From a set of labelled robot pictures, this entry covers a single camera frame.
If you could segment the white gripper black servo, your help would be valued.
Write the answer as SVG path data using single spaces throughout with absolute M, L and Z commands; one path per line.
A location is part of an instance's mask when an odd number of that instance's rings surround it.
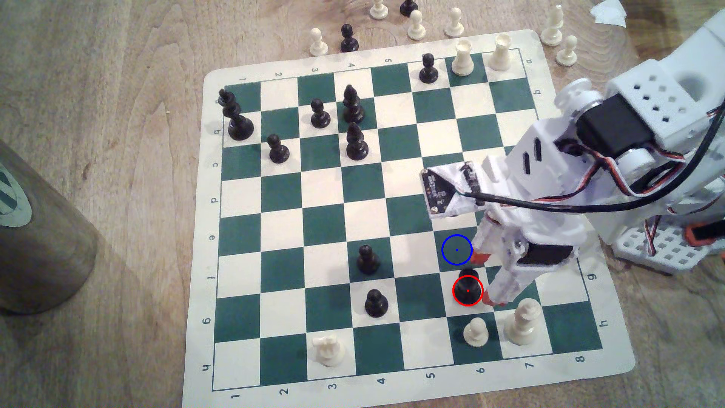
M 507 156 L 484 159 L 478 170 L 482 192 L 550 205 L 564 205 L 574 193 L 583 198 L 596 162 L 557 148 L 567 128 L 568 121 L 537 121 Z M 585 238 L 580 216 L 487 202 L 469 262 L 483 265 L 495 255 L 502 266 L 485 289 L 484 303 L 512 302 L 536 278 L 567 265 Z

